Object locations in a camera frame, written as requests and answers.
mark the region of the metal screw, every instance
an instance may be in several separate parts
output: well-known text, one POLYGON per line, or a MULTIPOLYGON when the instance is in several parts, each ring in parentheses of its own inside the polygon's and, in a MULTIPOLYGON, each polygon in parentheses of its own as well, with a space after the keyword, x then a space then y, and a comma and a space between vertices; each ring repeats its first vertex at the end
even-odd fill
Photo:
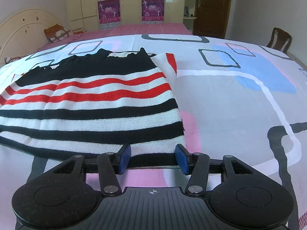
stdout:
POLYGON ((107 193, 112 194, 112 193, 116 193, 119 189, 117 186, 109 185, 109 186, 104 187, 103 190, 107 193))
POLYGON ((200 193, 201 191, 203 191, 203 188, 201 186, 198 186, 198 185, 193 185, 193 186, 188 187, 188 191, 196 194, 196 193, 200 193))

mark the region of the headboard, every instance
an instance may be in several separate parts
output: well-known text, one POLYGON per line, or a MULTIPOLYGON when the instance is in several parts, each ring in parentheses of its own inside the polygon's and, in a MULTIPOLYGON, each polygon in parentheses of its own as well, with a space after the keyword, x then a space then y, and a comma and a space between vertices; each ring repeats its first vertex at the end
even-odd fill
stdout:
POLYGON ((0 25, 0 66, 5 57, 24 56, 48 42, 44 29, 60 21, 42 9, 26 9, 0 25))

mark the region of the patterned bedsheet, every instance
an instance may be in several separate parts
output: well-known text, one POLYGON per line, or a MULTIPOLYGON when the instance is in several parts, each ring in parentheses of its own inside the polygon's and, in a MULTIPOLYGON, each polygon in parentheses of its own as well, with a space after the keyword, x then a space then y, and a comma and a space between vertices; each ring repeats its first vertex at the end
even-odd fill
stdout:
MULTIPOLYGON (((36 66, 71 55, 139 51, 173 53, 175 94, 189 152, 213 159, 231 154, 286 187, 295 207, 291 230, 307 225, 307 72, 284 53, 270 48, 192 35, 127 35, 70 43, 27 56, 0 69, 0 92, 36 66)), ((59 161, 0 146, 0 229, 14 229, 14 191, 59 161)), ((185 186, 177 168, 131 169, 122 187, 185 186)), ((97 176, 88 176, 99 187, 97 176)), ((211 175, 208 190, 220 183, 211 175)))

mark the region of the red stripe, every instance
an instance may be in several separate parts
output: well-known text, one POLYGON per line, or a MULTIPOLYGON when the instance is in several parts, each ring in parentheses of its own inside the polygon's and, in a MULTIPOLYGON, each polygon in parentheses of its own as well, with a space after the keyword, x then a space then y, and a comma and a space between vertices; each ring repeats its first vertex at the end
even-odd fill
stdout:
POLYGON ((128 98, 153 98, 165 91, 171 90, 168 83, 156 86, 152 89, 142 92, 132 92, 128 90, 116 90, 111 92, 106 92, 102 94, 78 94, 78 93, 65 93, 60 96, 48 96, 48 95, 30 95, 22 99, 9 99, 6 100, 2 95, 0 95, 0 104, 17 104, 23 102, 44 102, 44 103, 59 103, 64 100, 73 102, 82 101, 115 101, 123 97, 128 98))
POLYGON ((151 82, 155 79, 161 78, 161 77, 165 77, 165 75, 162 72, 159 72, 159 73, 154 73, 154 74, 146 76, 146 77, 139 77, 139 78, 132 79, 132 80, 121 80, 121 79, 117 79, 117 78, 105 78, 105 79, 94 80, 94 81, 91 81, 91 82, 88 82, 88 83, 80 83, 80 82, 77 82, 77 81, 72 81, 72 82, 60 83, 59 85, 49 84, 49 85, 43 85, 43 86, 35 87, 33 89, 19 89, 17 91, 13 90, 13 88, 11 86, 8 86, 5 89, 5 91, 9 95, 12 96, 14 94, 28 94, 30 92, 40 91, 40 90, 55 91, 55 90, 59 90, 59 89, 69 87, 69 86, 75 86, 75 87, 78 87, 78 88, 89 89, 89 88, 95 88, 95 87, 99 87, 99 86, 111 84, 111 83, 119 83, 119 84, 123 84, 123 85, 141 85, 141 84, 149 83, 149 82, 151 82))
POLYGON ((177 74, 177 64, 175 61, 175 56, 172 53, 166 53, 166 58, 168 63, 171 65, 171 67, 174 69, 175 73, 177 74))
POLYGON ((307 225, 307 214, 305 213, 304 220, 303 220, 303 222, 302 222, 302 225, 300 226, 301 229, 303 229, 306 225, 307 225))
POLYGON ((299 219, 300 230, 307 225, 307 212, 303 214, 299 219))
MULTIPOLYGON (((16 73, 13 75, 13 78, 12 78, 11 82, 13 81, 13 79, 14 79, 15 75, 16 75, 16 73)), ((24 75, 24 73, 19 74, 19 75, 21 75, 21 76, 22 76, 22 75, 24 75)))

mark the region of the chair backrest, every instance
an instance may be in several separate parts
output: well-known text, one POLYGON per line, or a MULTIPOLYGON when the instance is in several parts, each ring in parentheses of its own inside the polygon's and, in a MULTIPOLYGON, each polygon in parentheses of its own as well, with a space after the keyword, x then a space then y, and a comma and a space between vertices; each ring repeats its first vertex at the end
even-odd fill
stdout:
POLYGON ((287 53, 291 45, 291 41, 292 41, 291 35, 289 35, 286 31, 283 31, 282 29, 275 27, 273 29, 271 40, 267 45, 267 47, 281 51, 283 46, 285 46, 283 52, 287 53), (273 45, 275 33, 277 33, 277 39, 275 45, 273 45))

